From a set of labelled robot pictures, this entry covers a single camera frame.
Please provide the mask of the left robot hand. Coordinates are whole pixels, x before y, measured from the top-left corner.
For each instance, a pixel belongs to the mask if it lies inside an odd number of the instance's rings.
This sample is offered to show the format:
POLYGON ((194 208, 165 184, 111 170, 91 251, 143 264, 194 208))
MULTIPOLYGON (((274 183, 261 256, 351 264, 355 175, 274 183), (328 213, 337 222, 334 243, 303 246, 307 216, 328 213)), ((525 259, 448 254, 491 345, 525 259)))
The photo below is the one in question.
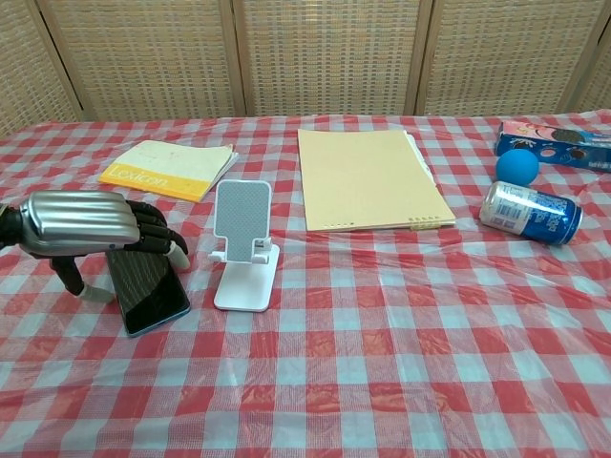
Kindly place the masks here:
POLYGON ((17 207, 3 204, 1 247, 14 245, 48 259, 66 290, 86 302, 107 303, 114 294, 82 279, 78 257, 126 250, 161 254, 181 270, 190 266, 183 236, 156 206, 108 191, 35 191, 17 207))

